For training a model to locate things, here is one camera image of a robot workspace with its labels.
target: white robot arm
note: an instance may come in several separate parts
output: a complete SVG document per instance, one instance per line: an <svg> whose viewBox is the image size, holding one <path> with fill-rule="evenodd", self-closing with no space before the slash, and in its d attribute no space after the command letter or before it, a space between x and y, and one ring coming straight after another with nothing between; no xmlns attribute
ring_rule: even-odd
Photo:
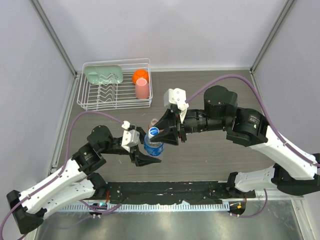
<svg viewBox="0 0 320 240"><path fill-rule="evenodd" d="M186 92L179 88L169 89L164 94L164 106L168 110L155 125L162 131L151 141L178 145L178 138L185 142L187 133L223 130L227 140L261 152L275 162L267 169L231 173L229 188L241 192L278 188L297 196L320 191L319 154L304 152L281 135L285 140L283 143L265 116L254 109L238 107L237 97L235 92L223 86L212 86L204 92L203 110L187 110Z"/></svg>
<svg viewBox="0 0 320 240"><path fill-rule="evenodd" d="M223 187L222 190L216 191L210 184L207 190L212 199L243 197L255 189L278 188L284 193L297 196L320 191L320 178L317 175L319 154L306 153L274 132L260 112L238 107L235 92L219 85L210 87L204 93L204 109L199 110L188 109L184 90L169 89L164 95L164 105L168 110L155 125L161 131L151 141L178 145L179 138L182 142L187 140L187 133L222 130L226 132L227 140L259 151L275 162L275 165L259 171L230 173L227 183L213 184L218 188ZM108 127L95 127L87 137L88 143L66 162L63 172L58 169L27 190L13 190L7 194L12 214L22 234L33 231L50 215L70 203L87 198L101 199L106 193L107 184L94 171L106 162L102 154L129 155L131 161L139 167L161 162L139 151L138 143L140 141L143 144L146 134L141 127L125 122L124 128L123 136L116 138ZM300 156L289 149L288 145ZM44 187L53 178L56 180Z"/></svg>

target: plastic bottle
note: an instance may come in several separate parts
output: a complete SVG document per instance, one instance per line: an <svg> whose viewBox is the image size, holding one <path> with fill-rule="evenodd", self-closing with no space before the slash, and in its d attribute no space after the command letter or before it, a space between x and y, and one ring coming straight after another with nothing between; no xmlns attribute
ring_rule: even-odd
<svg viewBox="0 0 320 240"><path fill-rule="evenodd" d="M158 122L158 119L153 118L148 126L148 130L152 128L157 122Z"/></svg>
<svg viewBox="0 0 320 240"><path fill-rule="evenodd" d="M164 143L163 142L151 142L150 139L159 133L157 127L151 127L148 134L144 137L144 149L146 152L157 159L163 159Z"/></svg>

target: pink cup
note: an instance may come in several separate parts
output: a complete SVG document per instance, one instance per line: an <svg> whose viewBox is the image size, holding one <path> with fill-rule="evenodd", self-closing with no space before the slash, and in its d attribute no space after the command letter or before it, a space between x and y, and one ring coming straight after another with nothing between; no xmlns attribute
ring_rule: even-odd
<svg viewBox="0 0 320 240"><path fill-rule="evenodd" d="M137 99L149 98L149 83L144 78L139 78L135 83L135 96Z"/></svg>

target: dish rack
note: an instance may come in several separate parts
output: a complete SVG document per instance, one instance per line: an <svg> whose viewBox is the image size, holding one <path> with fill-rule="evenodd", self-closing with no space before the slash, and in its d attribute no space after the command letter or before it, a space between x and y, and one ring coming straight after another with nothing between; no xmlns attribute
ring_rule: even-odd
<svg viewBox="0 0 320 240"><path fill-rule="evenodd" d="M123 82L109 84L91 84L84 74L87 66L119 65L123 73ZM132 75L138 69L149 74L149 98L137 99ZM79 82L77 103L86 111L104 111L113 109L148 108L153 98L150 74L150 59L137 58L113 61L96 61L83 64Z"/></svg>

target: orange cup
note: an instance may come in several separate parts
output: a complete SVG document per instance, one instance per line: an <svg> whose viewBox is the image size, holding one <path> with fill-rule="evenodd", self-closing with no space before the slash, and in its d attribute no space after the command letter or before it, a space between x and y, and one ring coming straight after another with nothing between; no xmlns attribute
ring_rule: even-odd
<svg viewBox="0 0 320 240"><path fill-rule="evenodd" d="M145 79L149 83L149 73L144 69L138 69L132 75L132 82L135 85L138 79Z"/></svg>
<svg viewBox="0 0 320 240"><path fill-rule="evenodd" d="M149 98L149 83L144 78L139 78L135 83L135 96L137 99Z"/></svg>

